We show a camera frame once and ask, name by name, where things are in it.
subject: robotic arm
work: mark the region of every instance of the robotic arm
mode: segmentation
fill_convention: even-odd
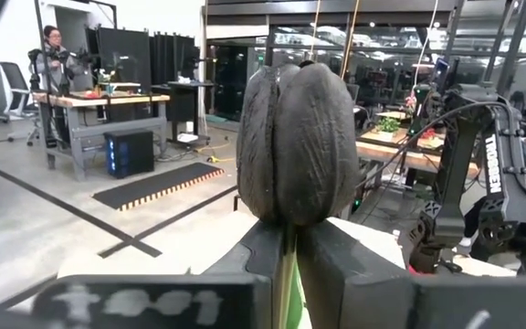
[[[444,109],[489,101],[500,101],[490,86],[457,85],[448,91]],[[487,197],[479,214],[479,243],[489,254],[521,252],[521,244],[526,245],[526,157],[520,119],[520,113],[505,104],[473,106],[447,120],[435,199],[426,204],[410,234],[415,245],[410,264],[416,271],[435,272],[442,249],[453,249],[463,237],[465,224],[459,205],[478,133],[485,147],[487,181]]]

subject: black floor mat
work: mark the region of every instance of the black floor mat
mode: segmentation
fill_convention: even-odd
[[[92,197],[114,209],[129,210],[224,172],[212,165],[195,163],[102,191]]]

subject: computer tower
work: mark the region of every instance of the computer tower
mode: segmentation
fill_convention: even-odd
[[[153,171],[153,132],[105,133],[107,172],[115,178]]]

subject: concrete floor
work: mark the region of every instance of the concrete floor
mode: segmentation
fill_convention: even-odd
[[[105,174],[102,156],[99,156],[93,168],[88,170],[88,180],[79,183],[67,162],[57,160],[57,170],[48,170],[38,143],[27,147],[21,140],[13,143],[5,140],[11,131],[29,129],[29,124],[0,123],[0,308],[27,309],[34,287],[54,277],[60,264],[70,255],[89,252],[119,258],[124,255],[156,257],[160,253],[171,254],[180,244],[188,246],[189,242],[184,241],[185,232],[197,230],[209,218],[232,211],[236,192],[226,193],[214,202],[209,202],[209,199],[228,192],[236,184],[234,161],[215,164],[226,170],[225,175],[142,207],[119,212],[91,196],[146,176],[205,161],[207,155],[157,163],[154,173],[123,180]],[[216,148],[216,157],[235,156],[235,133],[210,129],[209,134],[213,146],[226,145]],[[179,152],[171,148],[168,154]],[[205,153],[212,154],[212,151],[206,150]],[[368,219],[364,220],[368,212],[366,208],[371,206],[357,212],[351,221],[388,232],[410,227],[415,215],[391,219],[391,211],[406,209],[406,203],[396,192],[387,193]],[[467,211],[482,193],[479,186],[474,186],[463,198],[463,210]],[[416,214],[419,206],[415,207],[414,202],[412,208]],[[134,237],[138,242],[131,242]],[[34,288],[32,292],[23,293],[30,288]]]

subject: gray floor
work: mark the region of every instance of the gray floor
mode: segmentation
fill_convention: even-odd
[[[175,242],[183,239],[184,232],[200,225],[200,221],[193,220],[193,218],[223,216],[232,210],[235,193],[227,194],[205,207],[200,207],[195,212],[186,212],[185,216],[178,216],[179,221],[176,225],[163,225],[163,228],[147,235],[144,232],[148,229],[167,222],[170,218],[184,213],[188,208],[234,186],[236,184],[234,161],[215,164],[226,170],[225,175],[191,186],[142,207],[119,212],[104,206],[91,196],[96,192],[139,180],[148,175],[173,170],[192,162],[204,161],[206,156],[186,156],[168,163],[158,163],[155,173],[137,175],[124,180],[115,180],[104,174],[102,156],[99,156],[99,159],[93,164],[94,168],[88,171],[88,180],[78,183],[74,178],[71,165],[66,162],[58,160],[58,169],[48,170],[45,156],[38,144],[34,147],[27,147],[21,140],[13,143],[5,141],[6,135],[12,130],[23,131],[28,128],[29,122],[0,123],[0,171],[33,186],[46,195],[57,198],[65,205],[59,207],[44,197],[19,186],[17,182],[13,183],[10,179],[5,179],[0,175],[1,307],[7,308],[14,306],[17,302],[22,302],[22,299],[10,302],[9,298],[49,279],[58,271],[59,264],[74,252],[86,250],[101,253],[115,245],[122,244],[124,239],[141,233],[143,233],[141,246],[139,244],[124,245],[109,257],[120,257],[123,253],[151,257],[140,249],[146,249],[146,251],[149,249],[153,252],[157,250],[162,253],[173,252]],[[226,145],[215,149],[216,157],[225,159],[234,157],[235,133],[211,129],[209,134],[213,138],[213,146]],[[207,154],[212,154],[212,152],[211,150],[205,151]],[[174,149],[169,151],[169,155],[178,153],[179,151]],[[364,225],[386,231],[409,227],[414,222],[412,218],[415,218],[415,215],[409,216],[409,211],[406,211],[409,206],[402,202],[399,194],[387,193],[387,197],[381,200],[371,217],[364,221],[367,212],[364,207],[363,211],[352,218],[352,221],[363,222]],[[463,210],[468,210],[482,193],[483,191],[478,186],[474,186],[464,196]],[[418,210],[418,205],[415,205],[414,201],[411,202],[413,202],[411,208]],[[74,213],[75,208],[80,211],[77,215]],[[392,218],[392,211],[399,208],[402,209],[404,215]],[[110,234],[106,228],[100,228],[107,224],[110,229],[120,234],[114,232]],[[29,302],[23,302],[16,306],[16,309],[22,309],[22,305],[26,303]]]

